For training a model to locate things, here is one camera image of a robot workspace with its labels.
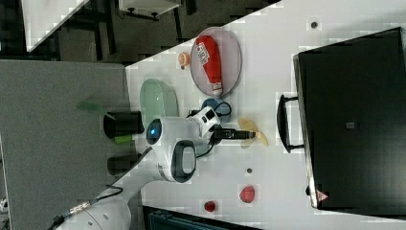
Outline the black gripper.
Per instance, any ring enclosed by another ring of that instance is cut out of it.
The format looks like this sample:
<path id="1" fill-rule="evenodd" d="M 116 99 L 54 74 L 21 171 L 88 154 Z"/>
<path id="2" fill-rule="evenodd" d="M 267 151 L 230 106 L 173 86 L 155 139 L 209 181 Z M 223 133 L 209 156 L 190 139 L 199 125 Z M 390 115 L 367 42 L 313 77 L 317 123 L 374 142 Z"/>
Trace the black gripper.
<path id="1" fill-rule="evenodd" d="M 214 138 L 217 139 L 233 139 L 233 140 L 243 140 L 243 139 L 254 139 L 256 137 L 255 132 L 246 132 L 243 130 L 236 129 L 218 129 L 214 132 Z"/>

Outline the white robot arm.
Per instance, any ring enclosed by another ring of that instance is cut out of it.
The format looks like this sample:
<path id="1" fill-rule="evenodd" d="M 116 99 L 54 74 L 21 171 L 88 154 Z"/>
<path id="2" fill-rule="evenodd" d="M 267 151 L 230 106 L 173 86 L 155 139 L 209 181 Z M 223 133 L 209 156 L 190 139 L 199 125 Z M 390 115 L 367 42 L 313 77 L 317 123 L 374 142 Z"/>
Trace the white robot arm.
<path id="1" fill-rule="evenodd" d="M 196 115 L 163 117 L 146 130 L 149 147 L 135 166 L 97 197 L 54 218 L 48 230 L 129 230 L 132 216 L 128 202 L 152 181 L 185 183 L 196 169 L 196 147 L 212 146 L 223 139 L 255 140 L 263 134 L 244 120 L 243 130 L 225 129 L 218 118 Z"/>

